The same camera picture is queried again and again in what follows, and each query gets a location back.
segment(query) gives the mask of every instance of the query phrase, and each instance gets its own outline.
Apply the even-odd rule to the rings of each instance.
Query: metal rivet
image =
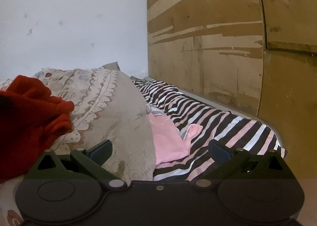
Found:
[[[201,188],[206,188],[211,185],[211,182],[208,179],[199,179],[196,181],[196,185]]]
[[[111,186],[112,188],[120,188],[123,185],[124,185],[124,181],[121,179],[114,179],[109,182],[109,186]]]

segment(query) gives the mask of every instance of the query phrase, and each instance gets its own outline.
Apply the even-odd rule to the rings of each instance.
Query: bed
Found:
[[[76,148],[89,149],[104,139],[113,144],[113,154],[102,166],[128,184],[132,180],[195,180],[218,167],[208,155],[212,139],[252,154],[277,150],[285,157],[275,133],[265,124],[221,111],[188,98],[173,85],[156,80],[134,80],[117,63],[82,70],[42,69],[35,74],[52,94],[73,101],[73,131],[59,137],[51,147],[56,154]],[[11,80],[0,82],[5,90]],[[156,165],[155,146],[147,104],[165,113],[184,135],[190,124],[202,126],[193,138],[190,155]],[[23,175],[0,184],[0,225],[23,222],[14,196]]]

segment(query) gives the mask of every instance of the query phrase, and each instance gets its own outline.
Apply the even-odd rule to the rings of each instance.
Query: striped bedding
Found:
[[[176,87],[162,81],[136,80],[134,84],[145,100],[163,110],[175,123],[181,135],[191,123],[203,126],[202,132],[191,141],[188,157],[156,166],[154,180],[194,180],[218,165],[208,154],[212,139],[229,148],[244,148],[251,154],[277,150],[284,158],[286,150],[279,146],[275,133],[257,120],[246,119],[188,98]]]

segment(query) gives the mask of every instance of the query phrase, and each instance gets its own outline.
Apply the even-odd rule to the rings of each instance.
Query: red fabric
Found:
[[[11,101],[0,110],[0,182],[27,173],[57,137],[72,131],[71,101],[51,96],[36,78],[19,75],[0,95]]]

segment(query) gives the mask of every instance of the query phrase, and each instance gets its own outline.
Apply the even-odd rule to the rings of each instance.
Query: white wall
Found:
[[[0,79],[115,61],[147,76],[146,0],[0,0]]]

